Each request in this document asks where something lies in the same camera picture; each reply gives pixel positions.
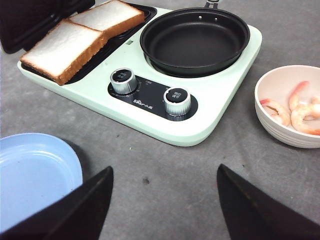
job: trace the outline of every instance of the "bread slice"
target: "bread slice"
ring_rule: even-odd
[[[63,85],[106,41],[103,32],[64,19],[22,55],[20,61]]]
[[[120,0],[111,0],[69,18],[77,24],[103,31],[105,38],[115,37],[145,21],[145,14]]]

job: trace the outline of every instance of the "shrimp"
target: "shrimp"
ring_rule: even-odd
[[[278,123],[288,126],[291,124],[291,118],[289,112],[284,106],[282,106],[277,101],[271,100],[269,98],[260,101],[263,107],[274,110],[276,113],[271,114],[271,117]]]
[[[320,104],[320,96],[314,96],[312,97],[311,99],[311,103],[312,104]],[[306,120],[306,121],[311,121],[311,120],[315,120],[316,118],[312,115],[309,115],[309,116],[305,116],[303,120]]]
[[[298,105],[304,104],[303,102],[299,101],[299,93],[309,84],[309,81],[302,81],[300,82],[289,97],[289,108],[293,111]]]
[[[304,123],[304,118],[306,116],[312,116],[314,118],[320,117],[320,104],[308,104],[299,105],[291,113],[291,124],[292,126],[300,132],[312,135],[320,135],[320,128],[314,129],[311,126]]]

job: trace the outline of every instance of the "bowl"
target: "bowl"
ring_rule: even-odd
[[[269,110],[260,104],[260,100],[272,99],[289,110],[289,96],[302,81],[309,81],[309,84],[299,94],[300,101],[309,103],[311,97],[320,96],[319,67],[288,65],[264,74],[254,89],[256,115],[265,130],[279,141],[298,148],[320,148],[320,135],[303,133],[295,130],[292,125],[284,126],[278,123],[270,116]],[[304,122],[315,129],[320,129],[320,118]]]
[[[60,200],[82,182],[75,151],[36,132],[0,139],[0,234]]]

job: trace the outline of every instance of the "control panel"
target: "control panel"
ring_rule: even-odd
[[[187,120],[198,109],[198,101],[186,89],[135,76],[129,68],[115,70],[107,90],[114,98],[170,121]]]

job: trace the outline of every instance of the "sandwich maker lid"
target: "sandwich maker lid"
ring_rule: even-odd
[[[30,50],[61,19],[81,13],[95,0],[11,0],[0,2],[0,40],[13,54]]]

